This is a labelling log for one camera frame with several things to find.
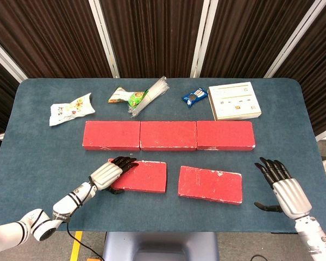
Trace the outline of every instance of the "plastic packaging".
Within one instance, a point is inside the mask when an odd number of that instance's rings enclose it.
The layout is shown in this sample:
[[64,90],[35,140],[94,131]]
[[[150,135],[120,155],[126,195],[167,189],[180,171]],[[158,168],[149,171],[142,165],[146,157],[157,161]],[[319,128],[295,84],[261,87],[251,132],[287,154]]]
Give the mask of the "plastic packaging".
[[86,94],[71,103],[52,104],[49,125],[55,126],[77,117],[95,113],[90,102],[90,95],[91,93]]
[[128,102],[129,106],[135,108],[145,97],[146,91],[126,91],[122,87],[118,87],[116,91],[108,99],[108,103]]
[[169,86],[167,84],[167,78],[163,76],[147,90],[145,97],[135,108],[129,106],[128,112],[131,113],[132,117],[137,116],[146,106],[150,104],[151,101],[164,94],[168,89]]
[[208,96],[207,91],[205,91],[203,88],[198,88],[197,90],[195,90],[189,94],[186,94],[181,99],[183,99],[183,101],[187,103],[188,107],[192,107],[192,105],[195,102],[198,102],[201,99],[204,99],[206,96]]

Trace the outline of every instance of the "robotic hand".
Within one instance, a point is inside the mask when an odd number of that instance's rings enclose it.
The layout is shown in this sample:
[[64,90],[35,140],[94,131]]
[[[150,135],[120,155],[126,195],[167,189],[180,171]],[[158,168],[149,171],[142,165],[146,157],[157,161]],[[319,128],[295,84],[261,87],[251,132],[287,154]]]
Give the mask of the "robotic hand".
[[113,194],[123,190],[114,190],[110,185],[121,174],[132,167],[135,158],[117,157],[106,162],[91,174],[89,182],[81,184],[53,206],[52,220],[42,209],[35,209],[26,214],[20,221],[0,226],[0,251],[23,244],[30,234],[38,241],[49,238],[63,222],[69,222],[75,211],[93,198],[97,190],[106,189]]
[[295,229],[315,261],[326,261],[326,235],[314,217],[309,216],[312,208],[303,189],[291,177],[286,167],[278,160],[260,158],[265,166],[255,163],[269,183],[279,206],[264,206],[255,202],[259,209],[269,212],[284,212],[296,222]]

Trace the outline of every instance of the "table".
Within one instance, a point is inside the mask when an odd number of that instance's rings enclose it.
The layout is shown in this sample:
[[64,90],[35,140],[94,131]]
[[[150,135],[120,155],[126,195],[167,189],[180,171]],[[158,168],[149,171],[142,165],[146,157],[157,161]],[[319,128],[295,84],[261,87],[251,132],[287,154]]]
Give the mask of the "table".
[[[131,118],[127,105],[107,104],[116,87],[140,91],[156,79],[28,79],[20,84],[0,149],[0,224],[19,220],[42,208],[52,216],[53,204],[88,181],[108,158],[119,155],[167,163],[167,191],[149,194],[100,191],[78,210],[71,230],[86,231],[249,231],[294,232],[294,221],[267,213],[253,203],[277,204],[254,162],[279,159],[298,179],[315,216],[326,231],[326,179],[299,84],[292,79],[168,79],[170,89]],[[208,99],[188,108],[181,97],[198,88],[251,81],[262,115],[251,119],[253,151],[116,152],[82,148],[85,121],[213,120]],[[95,113],[49,127],[53,103],[71,102],[88,92]],[[239,206],[177,196],[181,165],[239,172],[243,203]]]

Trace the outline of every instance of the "black wire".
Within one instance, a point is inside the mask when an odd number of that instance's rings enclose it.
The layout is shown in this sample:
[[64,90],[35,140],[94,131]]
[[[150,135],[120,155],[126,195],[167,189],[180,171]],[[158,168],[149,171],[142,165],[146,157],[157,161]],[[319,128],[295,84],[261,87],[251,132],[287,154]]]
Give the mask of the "black wire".
[[[90,192],[92,191],[92,188],[93,188],[93,186],[94,186],[94,182],[93,182],[93,179],[92,179],[91,176],[89,176],[88,179],[89,179],[89,181],[90,181],[91,188],[90,188],[90,190],[88,191],[88,193],[87,193],[87,195],[85,196],[85,198],[82,200],[81,204],[80,204],[80,205],[79,205],[79,206],[78,206],[78,207],[77,207],[77,208],[76,208],[76,209],[71,213],[70,217],[75,213],[75,211],[76,211],[77,209],[79,209],[79,208],[82,206],[82,204],[85,202],[86,198],[88,198]],[[80,240],[78,240],[77,238],[75,238],[75,237],[70,233],[70,231],[69,231],[69,222],[66,223],[66,230],[67,230],[67,233],[69,234],[69,236],[70,236],[73,240],[75,240],[76,242],[78,242],[81,246],[84,246],[84,247],[86,247],[87,249],[89,249],[90,251],[92,251],[94,254],[96,254],[98,257],[100,257],[100,258],[102,259],[102,261],[105,261],[104,258],[103,258],[100,254],[98,254],[96,251],[94,251],[94,250],[93,250],[92,248],[90,248],[89,246],[86,246],[85,244],[83,244]]]
[[80,240],[78,240],[77,238],[75,238],[69,231],[69,223],[66,224],[66,230],[67,230],[67,233],[69,234],[69,236],[71,236],[76,242],[79,242],[80,245],[86,247],[87,249],[89,249],[90,251],[92,251],[94,254],[96,254],[98,257],[100,257],[102,259],[102,261],[105,261],[105,259],[100,255],[98,254],[96,251],[94,251],[92,248],[90,248],[89,246],[86,246],[85,244],[83,244]]
[[261,256],[260,254],[256,254],[256,255],[252,256],[252,258],[250,259],[250,261],[252,261],[255,257],[261,257],[261,258],[263,258],[265,261],[268,261],[267,258],[265,258],[264,256]]

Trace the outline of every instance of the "red brick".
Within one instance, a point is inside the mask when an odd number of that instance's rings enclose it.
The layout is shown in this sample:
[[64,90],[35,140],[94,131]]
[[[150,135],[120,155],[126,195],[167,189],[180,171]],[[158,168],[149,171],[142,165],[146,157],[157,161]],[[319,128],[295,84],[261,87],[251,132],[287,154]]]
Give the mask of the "red brick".
[[239,173],[181,166],[178,195],[202,200],[241,204],[242,177]]
[[86,121],[86,150],[139,151],[140,121]]
[[167,164],[144,160],[135,162],[139,165],[121,175],[111,186],[114,189],[165,193]]
[[197,121],[198,150],[251,151],[255,136],[250,121]]
[[140,149],[143,151],[195,151],[195,121],[142,121]]

